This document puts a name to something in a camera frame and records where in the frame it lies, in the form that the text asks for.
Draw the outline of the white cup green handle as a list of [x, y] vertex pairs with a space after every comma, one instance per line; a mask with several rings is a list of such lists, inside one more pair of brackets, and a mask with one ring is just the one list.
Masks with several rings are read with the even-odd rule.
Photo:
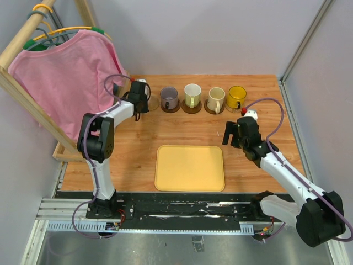
[[184, 93], [185, 93], [185, 104], [189, 108], [195, 108], [199, 101], [200, 101], [200, 95], [201, 95], [201, 87], [198, 84], [187, 84], [184, 88]]

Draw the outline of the brown wooden coaster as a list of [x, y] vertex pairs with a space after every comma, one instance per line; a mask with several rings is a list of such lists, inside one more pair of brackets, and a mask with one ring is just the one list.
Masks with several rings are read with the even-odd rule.
[[192, 107], [190, 105], [187, 105], [186, 100], [183, 100], [181, 103], [182, 110], [187, 114], [198, 113], [202, 108], [202, 103], [199, 100], [197, 101], [197, 104], [194, 101], [191, 102], [194, 103]]
[[224, 109], [225, 109], [225, 103], [224, 101], [219, 101], [219, 100], [213, 100], [213, 99], [207, 99], [204, 102], [204, 108], [205, 110], [212, 114], [212, 115], [218, 115], [221, 114]]
[[166, 113], [176, 113], [181, 108], [181, 101], [178, 99], [177, 106], [173, 109], [167, 109], [164, 106], [162, 106], [162, 104], [160, 104], [160, 106], [161, 106], [161, 110]]

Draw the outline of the woven rattan coaster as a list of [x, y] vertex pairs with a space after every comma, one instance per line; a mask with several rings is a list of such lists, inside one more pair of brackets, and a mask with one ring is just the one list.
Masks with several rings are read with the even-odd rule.
[[154, 96], [154, 95], [151, 95], [149, 101], [148, 101], [148, 108], [149, 108], [149, 111], [153, 111], [153, 110], [156, 110], [158, 109], [160, 106], [160, 102], [159, 102], [159, 99], [158, 97]]
[[240, 113], [243, 107], [243, 102], [239, 100], [227, 100], [226, 109], [231, 113]]

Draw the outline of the cream white mug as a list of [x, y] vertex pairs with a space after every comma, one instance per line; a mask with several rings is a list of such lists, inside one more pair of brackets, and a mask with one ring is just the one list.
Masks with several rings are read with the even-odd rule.
[[209, 110], [219, 114], [223, 106], [224, 98], [226, 96], [225, 91], [220, 87], [213, 87], [209, 90], [207, 107]]

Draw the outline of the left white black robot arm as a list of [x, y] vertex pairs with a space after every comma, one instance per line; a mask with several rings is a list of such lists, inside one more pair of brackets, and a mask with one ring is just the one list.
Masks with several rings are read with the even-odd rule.
[[93, 179], [93, 199], [86, 217], [110, 219], [118, 213], [117, 193], [111, 180], [110, 157], [114, 150], [116, 127], [131, 117], [139, 121], [148, 113], [151, 88], [143, 79], [132, 81], [131, 88], [107, 110], [84, 114], [77, 149], [89, 165]]

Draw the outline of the yellow transparent cup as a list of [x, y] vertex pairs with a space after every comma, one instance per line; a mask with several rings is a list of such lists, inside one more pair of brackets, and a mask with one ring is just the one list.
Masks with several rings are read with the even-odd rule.
[[247, 92], [243, 87], [233, 86], [228, 91], [227, 106], [231, 109], [240, 110], [243, 106]]

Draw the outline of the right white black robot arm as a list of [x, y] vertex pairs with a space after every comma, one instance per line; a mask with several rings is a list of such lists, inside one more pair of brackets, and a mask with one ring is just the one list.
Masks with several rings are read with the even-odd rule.
[[227, 121], [222, 143], [242, 149], [246, 158], [276, 179], [293, 200], [288, 202], [272, 192], [261, 192], [250, 202], [253, 219], [262, 221], [271, 216], [281, 220], [293, 226], [310, 247], [338, 240], [345, 233], [347, 224], [340, 195], [324, 191], [296, 170], [276, 145], [262, 139], [253, 117]]

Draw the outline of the grey purple cup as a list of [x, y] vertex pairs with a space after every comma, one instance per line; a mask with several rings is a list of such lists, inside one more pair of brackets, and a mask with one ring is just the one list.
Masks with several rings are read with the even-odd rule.
[[174, 87], [165, 87], [160, 92], [161, 106], [164, 109], [172, 110], [178, 105], [178, 91]]

